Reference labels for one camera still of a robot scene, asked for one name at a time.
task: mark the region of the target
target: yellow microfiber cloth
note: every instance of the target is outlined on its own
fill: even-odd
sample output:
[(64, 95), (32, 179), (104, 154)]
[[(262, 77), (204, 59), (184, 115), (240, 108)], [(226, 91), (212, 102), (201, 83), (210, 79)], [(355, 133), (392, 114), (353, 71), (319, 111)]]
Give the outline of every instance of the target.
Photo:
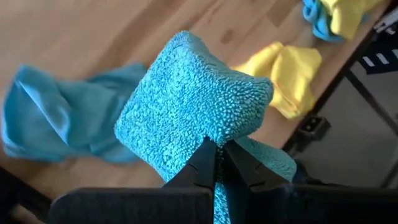
[(321, 0), (331, 15), (331, 31), (351, 40), (366, 12), (382, 0)]
[(293, 119), (307, 113), (314, 105), (309, 84), (321, 61), (317, 49), (274, 42), (233, 69), (254, 77), (269, 77), (275, 88), (270, 105), (286, 118)]

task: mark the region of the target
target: blue microfiber cloth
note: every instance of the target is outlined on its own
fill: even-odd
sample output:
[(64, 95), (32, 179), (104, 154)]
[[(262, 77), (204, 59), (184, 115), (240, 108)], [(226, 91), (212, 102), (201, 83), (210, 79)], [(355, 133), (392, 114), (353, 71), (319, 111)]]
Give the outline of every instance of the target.
[(22, 66), (3, 104), (6, 154), (55, 162), (89, 155), (109, 162), (134, 161), (136, 156), (115, 138), (113, 127), (145, 73), (143, 65), (133, 64), (85, 81), (67, 81)]
[(330, 30), (331, 16), (320, 0), (303, 0), (303, 17), (312, 24), (312, 32), (316, 37), (330, 42), (344, 40)]
[[(175, 35), (131, 95), (116, 137), (168, 182), (208, 136), (219, 147), (235, 139), (265, 166), (291, 181), (296, 164), (285, 152), (246, 137), (262, 123), (273, 94), (268, 78), (229, 69), (189, 32)], [(221, 177), (215, 223), (230, 223)]]

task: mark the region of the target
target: folded microfiber pad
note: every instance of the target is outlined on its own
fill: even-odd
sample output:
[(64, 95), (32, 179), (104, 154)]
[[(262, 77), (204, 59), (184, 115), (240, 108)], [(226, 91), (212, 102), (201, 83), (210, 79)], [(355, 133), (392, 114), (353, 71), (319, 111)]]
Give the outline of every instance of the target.
[(109, 162), (134, 161), (136, 156), (115, 138), (113, 128), (145, 73), (143, 65), (133, 64), (68, 81), (23, 65), (3, 104), (4, 151), (40, 161), (89, 155)]
[[(257, 159), (291, 180), (295, 162), (283, 151), (248, 139), (272, 98), (268, 78), (229, 69), (189, 32), (168, 42), (131, 95), (116, 137), (168, 182), (208, 136), (219, 147), (236, 139)], [(229, 223), (224, 187), (215, 190), (215, 223)]]

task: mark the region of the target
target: wooden table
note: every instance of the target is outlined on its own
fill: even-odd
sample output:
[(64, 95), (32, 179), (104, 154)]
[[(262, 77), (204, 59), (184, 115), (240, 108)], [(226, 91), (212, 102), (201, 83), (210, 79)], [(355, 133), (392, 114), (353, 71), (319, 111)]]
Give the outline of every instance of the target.
[[(146, 65), (180, 30), (200, 36), (228, 65), (244, 62), (273, 41), (316, 47), (323, 64), (312, 82), (316, 98), (334, 79), (388, 5), (361, 25), (352, 41), (328, 43), (312, 35), (300, 0), (0, 0), (0, 74), (7, 86), (21, 63), (78, 80), (131, 62)], [(299, 119), (268, 108), (252, 138), (281, 148)], [(0, 165), (51, 198), (82, 186), (156, 187), (144, 162), (106, 164), (94, 158), (41, 164), (0, 156)]]

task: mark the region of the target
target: floor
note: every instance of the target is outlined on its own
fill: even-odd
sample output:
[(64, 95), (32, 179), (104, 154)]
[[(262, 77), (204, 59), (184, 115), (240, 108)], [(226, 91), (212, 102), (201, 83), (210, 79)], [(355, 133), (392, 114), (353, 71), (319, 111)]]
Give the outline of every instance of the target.
[[(353, 73), (392, 118), (398, 113), (398, 72), (366, 75), (356, 63)], [(330, 123), (324, 139), (299, 154), (312, 177), (356, 187), (378, 187), (398, 159), (398, 137), (344, 79), (319, 113)]]

